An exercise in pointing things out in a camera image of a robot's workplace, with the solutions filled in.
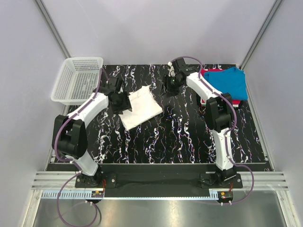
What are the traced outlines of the white printed t shirt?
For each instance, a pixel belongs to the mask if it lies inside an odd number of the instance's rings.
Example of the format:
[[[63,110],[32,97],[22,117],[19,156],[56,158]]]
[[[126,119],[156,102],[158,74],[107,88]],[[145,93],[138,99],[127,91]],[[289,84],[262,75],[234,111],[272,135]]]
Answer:
[[[131,92],[130,103],[132,110],[125,110],[119,117],[124,128],[129,131],[147,120],[163,112],[162,107],[154,99],[150,85],[142,86],[135,92]]]

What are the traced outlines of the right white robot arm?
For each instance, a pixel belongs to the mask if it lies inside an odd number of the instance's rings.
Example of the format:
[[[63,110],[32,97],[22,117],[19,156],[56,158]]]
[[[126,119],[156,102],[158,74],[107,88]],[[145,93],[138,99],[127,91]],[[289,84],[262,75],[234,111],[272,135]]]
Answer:
[[[200,96],[205,102],[205,123],[215,141],[215,164],[221,171],[232,169],[235,162],[232,158],[231,131],[237,119],[231,95],[214,88],[201,75],[202,69],[188,66],[184,57],[173,59],[168,66],[169,72],[162,79],[162,94],[176,96],[182,86],[187,86]]]

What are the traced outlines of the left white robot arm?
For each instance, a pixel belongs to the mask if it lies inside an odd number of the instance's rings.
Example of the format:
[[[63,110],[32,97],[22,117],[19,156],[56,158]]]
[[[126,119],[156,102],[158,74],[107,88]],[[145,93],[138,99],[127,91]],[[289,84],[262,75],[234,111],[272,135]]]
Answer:
[[[88,153],[86,128],[102,111],[110,108],[114,114],[132,110],[125,82],[121,78],[110,77],[99,84],[79,108],[68,115],[58,115],[54,121],[52,148],[60,161],[69,161],[87,176],[94,176],[98,164]]]

